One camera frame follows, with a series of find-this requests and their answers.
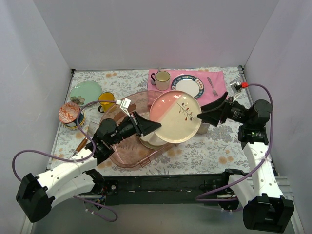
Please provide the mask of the pink transparent plastic bin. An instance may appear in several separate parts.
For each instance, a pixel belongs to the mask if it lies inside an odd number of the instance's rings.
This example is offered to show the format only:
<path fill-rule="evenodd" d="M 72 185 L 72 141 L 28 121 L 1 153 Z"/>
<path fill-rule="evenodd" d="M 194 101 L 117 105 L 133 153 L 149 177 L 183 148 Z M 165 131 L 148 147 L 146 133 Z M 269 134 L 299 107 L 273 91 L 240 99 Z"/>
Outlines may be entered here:
<path fill-rule="evenodd" d="M 136 111 L 141 116 L 148 114 L 153 102 L 161 94 L 161 91 L 141 91 L 127 96 L 126 98 L 131 100 L 128 112 Z M 132 135 L 113 146 L 115 152 L 110 156 L 110 160 L 119 167 L 136 170 L 148 165 L 175 146 L 175 144 L 166 143 L 160 149 L 152 150 L 145 147 L 137 135 Z"/>

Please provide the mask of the pink cream floral plate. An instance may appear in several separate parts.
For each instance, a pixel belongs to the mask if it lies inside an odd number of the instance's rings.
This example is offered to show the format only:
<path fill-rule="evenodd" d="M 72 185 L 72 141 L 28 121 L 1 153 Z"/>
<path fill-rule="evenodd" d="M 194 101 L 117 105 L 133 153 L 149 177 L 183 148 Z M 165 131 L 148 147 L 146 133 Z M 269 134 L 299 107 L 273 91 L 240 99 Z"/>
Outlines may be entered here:
<path fill-rule="evenodd" d="M 155 135 L 163 141 L 180 144 L 191 139 L 198 131 L 201 120 L 197 115 L 201 108 L 197 100 L 183 91 L 168 91 L 155 99 L 149 118 L 160 123 L 154 130 Z"/>

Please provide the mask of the cream yellow floral plate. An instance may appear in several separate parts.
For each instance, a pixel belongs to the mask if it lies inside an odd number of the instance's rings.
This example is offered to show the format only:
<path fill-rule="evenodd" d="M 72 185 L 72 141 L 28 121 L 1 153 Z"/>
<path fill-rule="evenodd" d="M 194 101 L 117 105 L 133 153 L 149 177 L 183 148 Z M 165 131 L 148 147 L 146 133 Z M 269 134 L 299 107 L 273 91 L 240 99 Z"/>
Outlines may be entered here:
<path fill-rule="evenodd" d="M 150 144 L 149 142 L 142 140 L 141 138 L 139 138 L 139 140 L 140 140 L 140 142 L 141 142 L 145 147 L 147 147 L 147 148 L 149 148 L 149 149 L 158 150 L 158 149 L 161 148 L 161 146 L 152 145 L 152 144 Z"/>

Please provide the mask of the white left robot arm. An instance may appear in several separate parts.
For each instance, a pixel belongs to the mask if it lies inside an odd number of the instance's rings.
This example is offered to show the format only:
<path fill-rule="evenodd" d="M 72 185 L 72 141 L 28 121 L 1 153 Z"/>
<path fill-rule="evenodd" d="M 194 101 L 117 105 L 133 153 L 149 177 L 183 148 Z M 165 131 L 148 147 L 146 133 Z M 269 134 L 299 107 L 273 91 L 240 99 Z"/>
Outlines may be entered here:
<path fill-rule="evenodd" d="M 69 198 L 84 193 L 102 193 L 104 177 L 95 167 L 114 153 L 112 146 L 132 135 L 145 136 L 160 127 L 160 123 L 147 120 L 137 112 L 126 116 L 120 124 L 111 118 L 103 120 L 91 141 L 72 158 L 39 175 L 25 175 L 16 201 L 34 223 Z"/>

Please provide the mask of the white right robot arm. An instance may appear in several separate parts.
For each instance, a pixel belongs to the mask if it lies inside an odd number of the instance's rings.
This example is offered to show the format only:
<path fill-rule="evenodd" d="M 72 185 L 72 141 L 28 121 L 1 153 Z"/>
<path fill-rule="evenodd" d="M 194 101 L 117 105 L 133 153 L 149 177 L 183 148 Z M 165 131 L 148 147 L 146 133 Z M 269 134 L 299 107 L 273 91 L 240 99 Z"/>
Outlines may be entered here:
<path fill-rule="evenodd" d="M 227 119 L 241 123 L 238 140 L 251 171 L 227 169 L 220 187 L 197 196 L 196 200 L 207 202 L 204 196 L 221 191 L 234 193 L 242 205 L 247 229 L 283 233 L 293 215 L 294 203 L 284 197 L 269 161 L 271 141 L 266 123 L 273 120 L 272 101 L 259 99 L 246 108 L 227 95 L 224 93 L 218 100 L 202 106 L 197 117 L 213 126 Z"/>

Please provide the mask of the silver fork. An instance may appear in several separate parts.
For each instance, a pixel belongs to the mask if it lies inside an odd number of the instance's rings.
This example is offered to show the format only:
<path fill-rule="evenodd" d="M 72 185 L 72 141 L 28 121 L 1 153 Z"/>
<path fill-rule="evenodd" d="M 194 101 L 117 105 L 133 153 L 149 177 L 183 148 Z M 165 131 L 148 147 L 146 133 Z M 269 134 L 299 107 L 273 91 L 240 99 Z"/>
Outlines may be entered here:
<path fill-rule="evenodd" d="M 214 95 L 214 96 L 218 96 L 218 93 L 217 93 L 216 89 L 214 88 L 213 82 L 212 82 L 212 80 L 210 79 L 210 77 L 207 77 L 207 80 L 208 80 L 209 84 L 211 85 L 213 95 Z"/>

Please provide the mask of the pink mug purple inside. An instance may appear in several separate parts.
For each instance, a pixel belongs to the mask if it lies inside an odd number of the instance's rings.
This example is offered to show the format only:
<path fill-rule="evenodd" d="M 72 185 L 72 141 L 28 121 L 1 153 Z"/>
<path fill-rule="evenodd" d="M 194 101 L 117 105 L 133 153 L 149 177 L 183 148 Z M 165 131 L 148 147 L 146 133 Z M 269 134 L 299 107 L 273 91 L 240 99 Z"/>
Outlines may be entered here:
<path fill-rule="evenodd" d="M 208 132 L 208 129 L 210 127 L 210 124 L 209 123 L 206 123 L 206 122 L 201 122 L 201 125 L 197 131 L 198 134 L 206 134 Z"/>

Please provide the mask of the pink satin cloth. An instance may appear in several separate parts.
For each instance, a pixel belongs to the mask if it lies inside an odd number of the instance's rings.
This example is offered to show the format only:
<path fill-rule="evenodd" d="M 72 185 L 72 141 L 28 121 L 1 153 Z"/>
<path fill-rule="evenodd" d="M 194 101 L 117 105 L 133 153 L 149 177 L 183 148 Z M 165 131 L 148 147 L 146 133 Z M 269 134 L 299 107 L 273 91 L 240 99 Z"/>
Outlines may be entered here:
<path fill-rule="evenodd" d="M 226 83 L 225 83 L 224 75 L 222 71 L 206 72 L 206 71 L 191 71 L 191 70 L 186 70 L 186 71 L 185 70 L 184 71 L 183 70 L 166 70 L 166 72 L 168 72 L 171 76 L 170 87 L 163 92 L 167 92 L 171 90 L 171 84 L 173 80 L 180 75 L 191 75 L 201 80 L 201 82 L 203 83 L 203 88 L 204 88 L 203 94 L 199 97 L 196 97 L 200 106 L 206 105 L 208 103 L 211 103 L 217 100 L 227 91 Z M 209 81 L 207 80 L 207 77 L 211 79 L 212 84 L 218 94 L 217 96 L 213 94 L 213 89 Z"/>

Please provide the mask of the yellow mug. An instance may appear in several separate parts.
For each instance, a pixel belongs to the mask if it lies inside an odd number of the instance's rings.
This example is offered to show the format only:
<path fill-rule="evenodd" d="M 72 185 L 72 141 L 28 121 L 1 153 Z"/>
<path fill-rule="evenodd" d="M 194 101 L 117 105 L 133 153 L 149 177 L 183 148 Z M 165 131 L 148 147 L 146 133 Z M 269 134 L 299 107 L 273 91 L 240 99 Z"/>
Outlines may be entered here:
<path fill-rule="evenodd" d="M 98 111 L 100 113 L 105 113 L 111 107 L 114 106 L 114 104 L 115 104 L 115 96 L 114 96 L 113 93 L 105 92 L 105 93 L 102 93 L 99 96 L 98 101 L 100 101 L 100 106 L 98 107 Z"/>

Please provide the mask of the blue rimmed white plate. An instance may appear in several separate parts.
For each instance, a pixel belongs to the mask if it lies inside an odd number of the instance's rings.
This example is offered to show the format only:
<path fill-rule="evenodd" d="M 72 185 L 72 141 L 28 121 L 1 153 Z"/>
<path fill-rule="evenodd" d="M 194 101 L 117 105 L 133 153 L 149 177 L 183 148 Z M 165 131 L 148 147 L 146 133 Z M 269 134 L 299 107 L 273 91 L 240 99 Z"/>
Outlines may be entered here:
<path fill-rule="evenodd" d="M 171 90 L 183 91 L 198 99 L 204 93 L 204 84 L 195 76 L 180 75 L 172 81 Z"/>

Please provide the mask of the orange patterned bowl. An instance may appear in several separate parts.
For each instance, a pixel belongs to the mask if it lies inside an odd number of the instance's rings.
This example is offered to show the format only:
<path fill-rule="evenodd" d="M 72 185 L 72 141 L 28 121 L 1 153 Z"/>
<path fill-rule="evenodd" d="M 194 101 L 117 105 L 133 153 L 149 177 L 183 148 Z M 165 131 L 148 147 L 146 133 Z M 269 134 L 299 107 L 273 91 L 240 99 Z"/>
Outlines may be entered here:
<path fill-rule="evenodd" d="M 62 123 L 71 123 L 79 116 L 80 107 L 73 102 L 64 104 L 59 112 L 58 118 Z"/>

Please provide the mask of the green rimmed plate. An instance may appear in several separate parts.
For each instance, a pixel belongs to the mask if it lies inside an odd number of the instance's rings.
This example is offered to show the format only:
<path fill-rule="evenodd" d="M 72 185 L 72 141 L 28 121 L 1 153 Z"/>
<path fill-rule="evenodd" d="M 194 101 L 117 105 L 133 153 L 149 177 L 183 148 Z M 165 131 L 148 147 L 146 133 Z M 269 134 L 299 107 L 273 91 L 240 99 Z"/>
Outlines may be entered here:
<path fill-rule="evenodd" d="M 95 81 L 83 81 L 78 83 L 70 92 L 70 101 L 83 106 L 89 102 L 98 100 L 102 94 L 102 87 Z"/>

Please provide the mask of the cream enamel mug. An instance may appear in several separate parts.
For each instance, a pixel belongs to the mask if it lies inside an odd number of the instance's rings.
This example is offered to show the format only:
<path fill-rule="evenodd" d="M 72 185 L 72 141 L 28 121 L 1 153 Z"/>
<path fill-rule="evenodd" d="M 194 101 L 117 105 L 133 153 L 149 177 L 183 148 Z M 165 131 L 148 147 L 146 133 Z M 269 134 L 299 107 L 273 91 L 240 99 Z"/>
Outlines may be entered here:
<path fill-rule="evenodd" d="M 169 88 L 171 76 L 167 71 L 152 73 L 150 77 L 156 82 L 155 86 L 158 90 L 165 91 Z"/>

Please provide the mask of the wooden handled spatula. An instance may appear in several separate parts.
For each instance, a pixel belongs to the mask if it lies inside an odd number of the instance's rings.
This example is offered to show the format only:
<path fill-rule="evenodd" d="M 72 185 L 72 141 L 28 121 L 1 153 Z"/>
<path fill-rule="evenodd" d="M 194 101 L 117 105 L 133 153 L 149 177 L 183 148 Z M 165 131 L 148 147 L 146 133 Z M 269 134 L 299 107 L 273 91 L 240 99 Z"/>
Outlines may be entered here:
<path fill-rule="evenodd" d="M 92 137 L 94 135 L 94 133 L 96 132 L 97 128 L 99 127 L 99 125 L 95 122 L 90 122 L 88 129 L 87 129 L 87 134 Z M 83 141 L 78 145 L 78 147 L 76 148 L 76 150 L 73 152 L 73 156 L 75 156 L 81 149 L 83 149 L 85 147 L 85 145 L 88 142 L 88 138 L 84 138 Z"/>

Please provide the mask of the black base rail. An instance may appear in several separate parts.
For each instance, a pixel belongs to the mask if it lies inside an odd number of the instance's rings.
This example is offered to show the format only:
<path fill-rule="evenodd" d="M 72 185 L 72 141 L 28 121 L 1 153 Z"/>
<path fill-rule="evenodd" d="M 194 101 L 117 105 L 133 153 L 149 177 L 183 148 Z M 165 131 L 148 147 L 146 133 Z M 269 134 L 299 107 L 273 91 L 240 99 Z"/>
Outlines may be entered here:
<path fill-rule="evenodd" d="M 178 204 L 192 203 L 197 196 L 222 185 L 223 173 L 201 175 L 147 175 L 104 177 L 102 193 L 110 205 L 119 204 Z M 204 196 L 207 202 L 230 203 L 239 201 L 229 188 Z"/>

